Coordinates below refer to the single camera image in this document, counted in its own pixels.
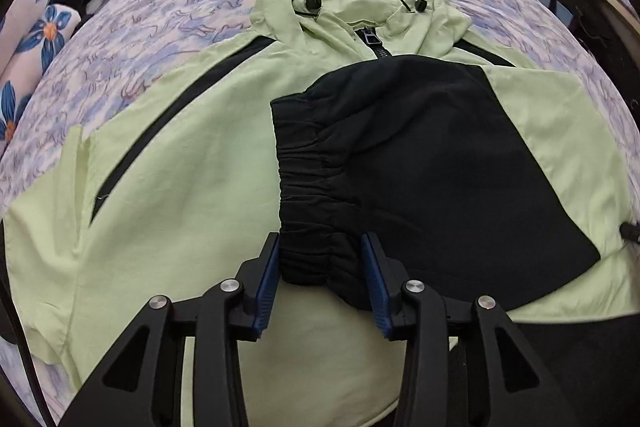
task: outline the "blue rubber grip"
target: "blue rubber grip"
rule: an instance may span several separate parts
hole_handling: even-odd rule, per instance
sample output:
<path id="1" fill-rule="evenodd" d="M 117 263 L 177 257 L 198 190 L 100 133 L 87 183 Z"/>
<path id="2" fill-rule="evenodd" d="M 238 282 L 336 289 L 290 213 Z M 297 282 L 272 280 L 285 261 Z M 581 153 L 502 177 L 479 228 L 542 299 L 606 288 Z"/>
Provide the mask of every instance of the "blue rubber grip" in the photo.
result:
<path id="1" fill-rule="evenodd" d="M 271 309 L 273 301 L 276 298 L 276 290 L 278 289 L 278 281 L 280 280 L 280 271 L 278 270 L 278 258 L 280 256 L 280 240 L 277 240 L 271 250 L 271 255 L 267 261 L 260 286 L 255 296 L 255 318 L 254 331 L 260 337 L 262 332 L 269 326 L 269 318 L 271 317 Z"/>
<path id="2" fill-rule="evenodd" d="M 388 339 L 391 336 L 393 326 L 389 311 L 389 293 L 378 265 L 378 260 L 373 252 L 369 237 L 364 234 L 361 239 L 362 259 L 364 261 L 364 277 L 369 289 L 369 301 L 373 311 L 373 320 Z"/>

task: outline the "floral pillow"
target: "floral pillow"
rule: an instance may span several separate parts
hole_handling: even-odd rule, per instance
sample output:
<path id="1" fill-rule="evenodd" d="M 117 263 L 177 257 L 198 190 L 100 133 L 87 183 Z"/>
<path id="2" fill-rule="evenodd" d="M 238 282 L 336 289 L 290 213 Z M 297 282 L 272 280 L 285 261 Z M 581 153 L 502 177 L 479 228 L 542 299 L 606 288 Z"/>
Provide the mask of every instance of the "floral pillow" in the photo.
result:
<path id="1" fill-rule="evenodd" d="M 15 50 L 0 76 L 0 156 L 14 137 L 42 75 L 80 22 L 76 10 L 52 4 L 38 19 Z"/>
<path id="2" fill-rule="evenodd" d="M 49 0 L 14 0 L 0 19 L 0 72 L 4 71 L 15 47 L 42 16 Z"/>

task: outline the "silver screw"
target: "silver screw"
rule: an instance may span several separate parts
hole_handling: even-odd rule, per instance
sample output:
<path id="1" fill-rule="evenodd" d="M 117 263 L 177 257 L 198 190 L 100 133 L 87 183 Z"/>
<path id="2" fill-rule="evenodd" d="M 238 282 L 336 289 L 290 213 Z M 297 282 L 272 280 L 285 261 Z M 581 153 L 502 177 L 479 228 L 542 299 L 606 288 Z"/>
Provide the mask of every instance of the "silver screw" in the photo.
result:
<path id="1" fill-rule="evenodd" d="M 159 310 L 160 308 L 164 308 L 166 306 L 167 299 L 164 295 L 156 295 L 155 297 L 151 297 L 149 299 L 149 307 Z"/>
<path id="2" fill-rule="evenodd" d="M 480 304 L 480 307 L 485 310 L 492 310 L 495 308 L 495 299 L 489 295 L 482 295 L 481 297 L 478 297 L 478 304 Z"/>
<path id="3" fill-rule="evenodd" d="M 411 279 L 404 283 L 404 287 L 411 293 L 420 293 L 424 290 L 424 282 L 418 281 L 417 279 Z"/>
<path id="4" fill-rule="evenodd" d="M 240 283 L 235 279 L 226 279 L 220 283 L 223 292 L 234 292 L 240 287 Z"/>

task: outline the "light green jacket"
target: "light green jacket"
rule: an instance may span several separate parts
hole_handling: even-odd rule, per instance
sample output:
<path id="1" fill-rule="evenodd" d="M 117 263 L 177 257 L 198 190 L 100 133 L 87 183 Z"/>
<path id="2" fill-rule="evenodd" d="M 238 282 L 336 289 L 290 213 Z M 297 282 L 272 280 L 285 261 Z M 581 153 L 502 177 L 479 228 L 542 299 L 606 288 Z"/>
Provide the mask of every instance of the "light green jacket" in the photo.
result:
<path id="1" fill-rule="evenodd" d="M 577 79 L 487 42 L 446 0 L 427 2 L 426 12 L 407 13 L 399 0 L 322 0 L 314 19 L 296 15 L 291 0 L 257 0 L 249 30 L 165 74 L 91 136 L 73 128 L 59 163 L 4 216 L 11 291 L 32 352 L 62 362 L 78 387 L 149 297 L 199 296 L 257 256 L 280 227 L 270 101 L 374 60 L 354 33 L 364 26 L 375 26 L 393 55 L 482 66 L 565 211 L 600 252 L 587 273 L 511 317 L 585 321 L 640 311 L 633 259 L 618 235 L 631 217 L 625 166 Z M 178 113 L 90 223 L 98 188 L 136 138 L 258 35 L 276 42 Z M 462 37 L 518 67 L 452 48 Z M 252 427 L 364 427 L 395 406 L 404 346 L 328 290 L 281 283 L 269 329 L 258 343 L 242 343 L 240 357 Z M 185 425 L 190 379 L 187 356 Z"/>

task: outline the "bed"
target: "bed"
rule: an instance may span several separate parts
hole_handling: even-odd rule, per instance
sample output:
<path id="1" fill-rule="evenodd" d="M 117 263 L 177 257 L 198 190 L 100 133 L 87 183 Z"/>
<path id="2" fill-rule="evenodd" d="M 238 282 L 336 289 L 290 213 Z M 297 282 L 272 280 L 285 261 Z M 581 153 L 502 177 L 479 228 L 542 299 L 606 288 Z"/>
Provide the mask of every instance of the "bed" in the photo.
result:
<path id="1" fill-rule="evenodd" d="M 540 67 L 577 73 L 628 165 L 640 213 L 640 134 L 606 74 L 537 0 L 450 0 L 500 44 Z M 249 26 L 255 0 L 111 0 L 56 57 L 0 160 L 0 216 L 57 161 L 71 126 L 89 134 L 133 102 L 163 73 Z M 0 365 L 39 417 L 17 349 L 0 339 Z M 36 361 L 54 418 L 73 392 L 61 367 Z"/>

